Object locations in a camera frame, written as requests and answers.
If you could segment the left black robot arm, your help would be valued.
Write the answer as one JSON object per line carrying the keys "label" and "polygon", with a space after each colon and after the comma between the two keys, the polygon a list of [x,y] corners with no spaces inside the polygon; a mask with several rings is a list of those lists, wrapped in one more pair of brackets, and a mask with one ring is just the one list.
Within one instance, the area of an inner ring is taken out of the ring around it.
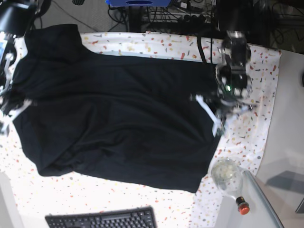
{"label": "left black robot arm", "polygon": [[247,72],[251,50],[247,35],[256,36],[267,22],[266,0],[213,0],[211,22],[217,22],[220,32],[226,33],[218,51],[221,55],[213,75],[217,89],[206,98],[196,100],[215,123],[240,115],[254,108],[245,101],[252,94],[252,79]]}

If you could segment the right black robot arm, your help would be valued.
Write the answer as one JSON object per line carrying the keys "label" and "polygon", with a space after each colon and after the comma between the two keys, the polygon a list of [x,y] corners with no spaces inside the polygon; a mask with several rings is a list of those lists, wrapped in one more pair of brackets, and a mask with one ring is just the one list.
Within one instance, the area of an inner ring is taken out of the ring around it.
{"label": "right black robot arm", "polygon": [[8,115],[8,95],[12,75],[9,67],[17,59],[15,39],[21,38],[33,27],[34,21],[49,9],[50,0],[2,0],[0,2],[0,109]]}

